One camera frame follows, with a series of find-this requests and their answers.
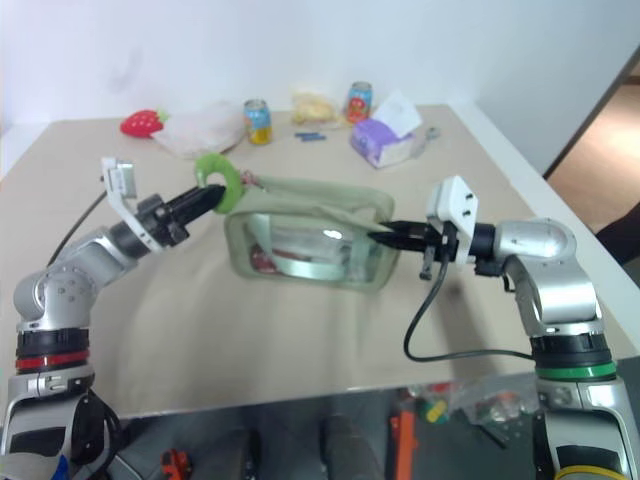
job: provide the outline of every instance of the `green zipper pouch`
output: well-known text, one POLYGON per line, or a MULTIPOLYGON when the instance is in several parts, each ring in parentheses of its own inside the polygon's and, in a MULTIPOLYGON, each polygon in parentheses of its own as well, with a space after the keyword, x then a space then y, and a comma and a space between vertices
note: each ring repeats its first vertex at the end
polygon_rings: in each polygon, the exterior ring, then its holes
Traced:
POLYGON ((393 198, 364 187, 257 177, 225 219, 231 262, 245 277, 375 291, 398 252, 371 240, 388 231, 393 198))

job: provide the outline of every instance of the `beige tabletop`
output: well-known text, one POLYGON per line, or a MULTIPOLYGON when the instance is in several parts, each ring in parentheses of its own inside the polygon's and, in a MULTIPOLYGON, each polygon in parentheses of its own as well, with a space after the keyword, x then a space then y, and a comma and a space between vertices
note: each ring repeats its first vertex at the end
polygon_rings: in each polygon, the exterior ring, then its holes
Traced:
MULTIPOLYGON (((462 175, 480 199, 478 220, 531 217, 453 112, 422 109, 442 136, 419 159, 375 170, 348 144, 348 130, 302 143, 285 114, 274 115, 274 142, 246 140, 230 154, 257 174, 312 178, 384 190, 396 199, 395 217, 423 220, 434 185, 462 175)), ((122 135, 117 120, 52 124, 0 184, 0 403, 13 374, 16 283, 41 269, 61 237, 99 194, 100 158, 136 165, 139 198, 165 200, 194 185, 192 164, 151 140, 122 135)), ((118 218, 106 203, 81 233, 118 218)), ((418 279, 419 254, 403 253, 389 283, 376 294, 295 283, 247 280, 231 269, 223 218, 208 215, 192 237, 107 287, 95 305, 91 360, 96 391, 123 415, 185 411, 280 399, 526 371, 509 357, 411 363, 402 353, 405 329, 428 285, 418 279)), ((636 350, 606 316, 617 357, 636 350)), ((512 296, 473 268, 450 270, 435 304, 414 335, 418 354, 461 349, 528 351, 512 296)))

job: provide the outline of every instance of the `strawberry toy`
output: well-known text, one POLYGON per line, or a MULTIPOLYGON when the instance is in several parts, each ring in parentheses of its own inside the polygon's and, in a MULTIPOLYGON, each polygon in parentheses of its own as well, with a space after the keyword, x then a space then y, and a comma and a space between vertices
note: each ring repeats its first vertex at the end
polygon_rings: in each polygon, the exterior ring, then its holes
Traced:
POLYGON ((158 110, 140 110, 128 116, 120 124, 120 131, 138 138, 151 138, 153 132, 162 130, 167 115, 158 110))

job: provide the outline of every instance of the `purple tissue box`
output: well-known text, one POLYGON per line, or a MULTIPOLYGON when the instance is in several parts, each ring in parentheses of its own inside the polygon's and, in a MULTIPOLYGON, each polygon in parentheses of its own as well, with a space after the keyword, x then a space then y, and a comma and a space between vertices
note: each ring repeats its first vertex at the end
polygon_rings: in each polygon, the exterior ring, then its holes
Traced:
POLYGON ((356 123, 351 132, 353 148, 376 168, 409 158, 412 143, 412 133, 398 138, 384 123, 372 118, 356 123))

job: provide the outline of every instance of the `white mounting bracket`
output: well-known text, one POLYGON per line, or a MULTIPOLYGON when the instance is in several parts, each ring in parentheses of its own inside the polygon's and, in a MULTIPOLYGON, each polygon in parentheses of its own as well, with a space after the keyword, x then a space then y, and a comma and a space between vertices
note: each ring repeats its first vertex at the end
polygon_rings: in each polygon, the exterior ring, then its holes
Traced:
POLYGON ((431 193, 427 203, 427 220, 440 233, 444 222, 453 223, 458 229, 457 264, 465 264, 476 227, 478 197, 460 176, 448 177, 431 193))
POLYGON ((136 181, 133 164, 113 157, 102 159, 102 176, 107 190, 107 199, 111 207, 126 222, 131 231, 152 252, 161 252, 162 245, 145 230, 135 216, 135 211, 128 199, 136 198, 136 181))

